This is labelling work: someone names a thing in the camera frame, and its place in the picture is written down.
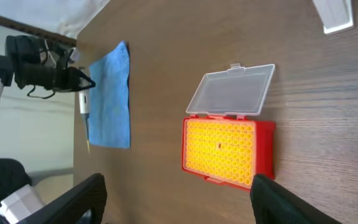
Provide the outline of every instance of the white cable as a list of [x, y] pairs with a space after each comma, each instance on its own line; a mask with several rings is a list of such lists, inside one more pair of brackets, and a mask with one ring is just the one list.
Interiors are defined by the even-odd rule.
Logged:
[[47, 54], [49, 55], [49, 58], [52, 60], [53, 64], [56, 66], [56, 61], [55, 61], [55, 59], [53, 59], [52, 54], [49, 51], [47, 40], [44, 40], [44, 41], [45, 41], [45, 46], [47, 48]]

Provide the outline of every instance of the blue towel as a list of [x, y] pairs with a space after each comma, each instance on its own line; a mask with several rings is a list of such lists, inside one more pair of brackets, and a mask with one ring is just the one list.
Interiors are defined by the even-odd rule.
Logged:
[[124, 41], [89, 70], [96, 87], [89, 91], [89, 142], [93, 145], [129, 148], [129, 54]]

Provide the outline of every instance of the clear plastic lid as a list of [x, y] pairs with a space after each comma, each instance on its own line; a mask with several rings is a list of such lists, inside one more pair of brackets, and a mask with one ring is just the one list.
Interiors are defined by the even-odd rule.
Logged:
[[275, 69], [274, 64], [241, 67], [205, 74], [186, 112], [188, 114], [259, 115]]

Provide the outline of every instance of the wood grain surface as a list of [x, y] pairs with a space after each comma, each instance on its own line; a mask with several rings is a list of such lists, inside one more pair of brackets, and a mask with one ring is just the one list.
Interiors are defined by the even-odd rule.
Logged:
[[86, 150], [75, 118], [75, 180], [106, 178], [106, 223], [255, 223], [247, 192], [181, 170], [181, 123], [202, 76], [231, 63], [277, 66], [262, 114], [277, 122], [276, 181], [343, 223], [358, 223], [356, 28], [332, 36], [312, 1], [113, 0], [82, 31], [89, 65], [131, 48], [130, 150]]

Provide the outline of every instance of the wooden table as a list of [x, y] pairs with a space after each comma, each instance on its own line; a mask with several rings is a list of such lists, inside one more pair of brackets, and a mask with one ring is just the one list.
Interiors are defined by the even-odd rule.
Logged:
[[358, 223], [356, 28], [332, 35], [311, 1], [111, 1], [81, 32], [89, 65], [127, 40], [130, 150], [91, 147], [75, 118], [76, 181], [106, 178], [109, 223], [255, 223], [247, 192], [183, 172], [181, 123], [202, 76], [277, 66], [262, 114], [277, 122], [276, 181], [343, 223]]

